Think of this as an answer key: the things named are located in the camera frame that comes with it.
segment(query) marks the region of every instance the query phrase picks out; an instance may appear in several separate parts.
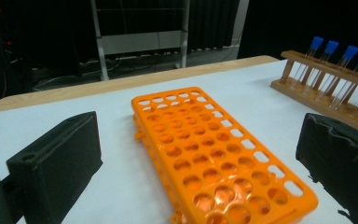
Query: black cable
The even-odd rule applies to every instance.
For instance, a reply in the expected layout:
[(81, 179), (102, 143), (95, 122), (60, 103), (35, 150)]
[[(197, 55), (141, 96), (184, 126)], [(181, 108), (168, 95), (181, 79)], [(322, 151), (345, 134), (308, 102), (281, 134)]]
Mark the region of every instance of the black cable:
[(151, 68), (151, 67), (153, 67), (153, 66), (156, 66), (156, 64), (159, 64), (159, 63), (161, 63), (162, 61), (164, 61), (166, 55), (167, 55), (167, 53), (163, 53), (158, 60), (155, 60), (155, 61), (154, 61), (154, 63), (149, 64), (148, 66), (143, 67), (143, 68), (137, 68), (137, 69), (135, 69), (135, 70), (136, 70), (136, 71), (140, 71), (140, 70), (145, 70), (145, 69)]
[(122, 0), (120, 0), (120, 5), (121, 5), (121, 16), (123, 17), (124, 34), (127, 34), (127, 22), (126, 22), (126, 16), (124, 14), (124, 6)]
[[(158, 41), (158, 50), (161, 49), (160, 43), (159, 43), (159, 31), (157, 31), (157, 41)], [(157, 65), (158, 65), (158, 61), (156, 60), (155, 62), (155, 73), (157, 73)]]
[(7, 73), (5, 70), (5, 56), (4, 56), (4, 48), (2, 46), (2, 38), (0, 36), (0, 52), (1, 52), (1, 60), (2, 60), (2, 73), (3, 73), (3, 78), (4, 78), (4, 90), (2, 92), (2, 98), (5, 97), (6, 92), (7, 92)]
[(121, 76), (129, 74), (129, 73), (131, 73), (131, 72), (133, 72), (135, 70), (135, 68), (133, 66), (129, 65), (129, 64), (127, 64), (127, 66), (129, 67), (127, 70), (122, 70), (119, 73), (109, 75), (109, 77), (121, 77)]
[(238, 38), (237, 42), (235, 42), (234, 46), (232, 47), (230, 53), (228, 55), (226, 55), (220, 62), (224, 62), (232, 54), (232, 52), (234, 52), (234, 49), (236, 48), (238, 43), (240, 43), (241, 38), (242, 38), (242, 32), (241, 32), (240, 37)]
[[(116, 69), (119, 65), (121, 64), (121, 61), (118, 61), (118, 63), (116, 63), (115, 65), (113, 65), (112, 67), (108, 68), (107, 71), (110, 72), (114, 69)], [(86, 77), (87, 75), (90, 75), (90, 74), (94, 74), (94, 73), (98, 73), (100, 72), (101, 73), (101, 68), (100, 66), (95, 66), (95, 65), (98, 65), (98, 61), (95, 61), (95, 62), (91, 62), (91, 67), (94, 67), (93, 69), (95, 68), (98, 68), (98, 70), (94, 70), (94, 71), (89, 71), (89, 72), (86, 72), (86, 73), (82, 73), (82, 76), (81, 77), (78, 77), (78, 76), (63, 76), (63, 77), (54, 77), (54, 78), (51, 78), (51, 79), (47, 79), (45, 80), (44, 82), (42, 83), (39, 83), (39, 84), (36, 84), (32, 87), (32, 89), (34, 91), (42, 91), (42, 90), (39, 90), (38, 88), (40, 87), (43, 87), (43, 86), (46, 86), (47, 84), (49, 83), (52, 83), (56, 80), (61, 80), (61, 79), (67, 79), (67, 78), (75, 78), (75, 79), (81, 79), (82, 77)]]

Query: wooden test tube rack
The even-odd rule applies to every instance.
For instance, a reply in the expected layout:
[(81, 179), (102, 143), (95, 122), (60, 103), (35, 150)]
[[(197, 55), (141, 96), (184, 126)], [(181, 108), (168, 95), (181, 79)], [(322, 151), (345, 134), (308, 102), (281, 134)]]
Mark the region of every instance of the wooden test tube rack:
[[(299, 101), (306, 106), (309, 106), (321, 114), (345, 122), (358, 130), (358, 105), (351, 105), (348, 103), (351, 98), (351, 94), (349, 94), (349, 96), (344, 99), (344, 102), (338, 109), (334, 110), (329, 107), (334, 100), (332, 93), (334, 88), (337, 87), (337, 83), (336, 85), (333, 85), (334, 87), (331, 91), (325, 94), (322, 100), (316, 101), (316, 96), (320, 92), (320, 86), (326, 74), (333, 75), (337, 77), (338, 80), (345, 79), (351, 81), (356, 85), (358, 85), (358, 74), (352, 74), (352, 70), (350, 69), (337, 69), (335, 64), (321, 63), (317, 59), (305, 57), (304, 54), (293, 50), (284, 51), (281, 55), (288, 61), (283, 70), (282, 77), (271, 82), (271, 87), (273, 89), (282, 92), (283, 94)], [(297, 81), (298, 83), (296, 88), (293, 89), (291, 88), (291, 83), (294, 79), (289, 77), (289, 75), (292, 72), (292, 68), (295, 62), (303, 63), (308, 68), (304, 77)], [(313, 68), (322, 71), (322, 73), (320, 74), (317, 81), (312, 81), (315, 84), (314, 86), (310, 87), (308, 94), (303, 94), (302, 92), (305, 88), (307, 88), (307, 80)]]

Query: floor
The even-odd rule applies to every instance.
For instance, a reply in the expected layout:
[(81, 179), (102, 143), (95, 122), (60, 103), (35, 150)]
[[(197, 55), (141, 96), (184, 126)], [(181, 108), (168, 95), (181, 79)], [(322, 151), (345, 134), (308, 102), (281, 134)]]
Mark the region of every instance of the floor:
[[(239, 45), (222, 49), (206, 49), (192, 51), (187, 54), (186, 67), (208, 63), (220, 63), (236, 60)], [(114, 61), (106, 61), (110, 79), (131, 77), (176, 69), (180, 54), (166, 53), (164, 55), (132, 57)], [(101, 81), (101, 67), (98, 61), (81, 64), (82, 76), (49, 77), (43, 71), (34, 71), (37, 79), (34, 81), (32, 91), (45, 91), (62, 87), (80, 85)]]

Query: blue test tube cap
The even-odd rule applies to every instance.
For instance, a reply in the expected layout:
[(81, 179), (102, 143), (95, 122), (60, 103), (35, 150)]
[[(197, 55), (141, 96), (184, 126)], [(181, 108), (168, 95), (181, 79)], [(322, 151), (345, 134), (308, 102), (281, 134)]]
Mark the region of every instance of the blue test tube cap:
[(356, 46), (349, 45), (347, 50), (345, 50), (344, 56), (342, 56), (342, 58), (345, 60), (350, 60), (355, 54), (357, 54), (357, 52), (358, 48)]
[(336, 50), (338, 46), (338, 42), (337, 41), (334, 41), (334, 40), (330, 40), (328, 43), (327, 43), (327, 46), (324, 50), (324, 53), (326, 54), (332, 54), (334, 52), (334, 50)]
[(321, 38), (319, 36), (315, 36), (315, 37), (313, 37), (312, 43), (310, 44), (310, 48), (317, 49), (317, 48), (319, 48), (319, 46), (321, 46), (322, 42), (324, 42), (323, 38)]

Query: test tube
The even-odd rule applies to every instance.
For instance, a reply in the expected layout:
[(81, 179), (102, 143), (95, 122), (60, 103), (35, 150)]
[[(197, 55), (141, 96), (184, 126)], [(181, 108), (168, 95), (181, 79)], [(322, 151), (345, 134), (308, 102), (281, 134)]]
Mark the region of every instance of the test tube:
[[(305, 58), (313, 57), (313, 55), (315, 55), (316, 50), (321, 46), (322, 42), (324, 42), (323, 38), (319, 36), (313, 37), (312, 43), (310, 44), (310, 48), (305, 54)], [(307, 68), (308, 66), (303, 63), (298, 67), (296, 74), (293, 76), (292, 82), (290, 83), (290, 88), (294, 90), (296, 89), (298, 81), (302, 79), (305, 72), (307, 71)]]
[[(320, 61), (322, 63), (327, 62), (329, 60), (331, 54), (336, 50), (337, 46), (338, 46), (337, 41), (330, 40), (327, 43), (326, 48), (324, 49), (324, 54), (320, 58)], [(316, 82), (317, 82), (317, 80), (318, 80), (318, 78), (319, 78), (321, 73), (322, 73), (321, 70), (312, 68), (312, 71), (310, 72), (310, 77), (308, 78), (307, 83), (306, 83), (306, 87), (302, 92), (304, 95), (307, 95), (309, 93), (310, 89), (313, 86), (315, 86), (315, 84), (316, 84)]]
[[(337, 63), (336, 68), (345, 68), (357, 52), (358, 52), (357, 47), (349, 45), (345, 50), (344, 55)], [(332, 91), (337, 86), (338, 82), (339, 82), (338, 77), (329, 75), (326, 81), (324, 82), (324, 84), (322, 85), (320, 91), (318, 92), (318, 95), (316, 96), (315, 100), (321, 102), (325, 95), (332, 94)]]
[[(358, 64), (356, 65), (351, 75), (355, 73), (358, 73)], [(343, 102), (347, 103), (354, 90), (356, 89), (356, 86), (357, 84), (347, 80), (341, 90), (339, 90), (337, 96), (334, 98), (333, 102), (330, 105), (330, 108), (337, 110)]]

